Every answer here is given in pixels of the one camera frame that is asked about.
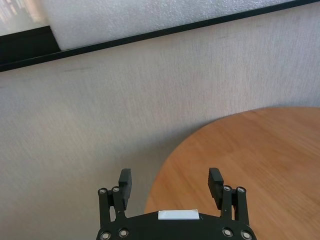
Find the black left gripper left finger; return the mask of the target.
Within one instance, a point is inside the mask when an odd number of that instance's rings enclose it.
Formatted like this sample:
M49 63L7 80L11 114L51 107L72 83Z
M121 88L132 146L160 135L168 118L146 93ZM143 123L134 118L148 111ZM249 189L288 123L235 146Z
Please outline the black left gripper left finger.
M98 193L99 201L99 221L101 227L106 227L110 224L110 207L114 208L115 219L123 220L126 218L125 211L127 210L128 200L132 189L132 174L130 168L121 170L118 185L111 190L100 188Z

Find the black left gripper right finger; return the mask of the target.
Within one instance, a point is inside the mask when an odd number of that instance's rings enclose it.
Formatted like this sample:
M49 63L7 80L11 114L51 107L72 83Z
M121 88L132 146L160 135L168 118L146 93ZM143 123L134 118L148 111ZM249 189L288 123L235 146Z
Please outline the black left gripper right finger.
M235 221L249 222L247 190L244 187L238 186L233 189L229 185L224 185L224 179L219 169L215 167L209 169L208 187L217 209L220 210L221 218L233 220L233 209Z

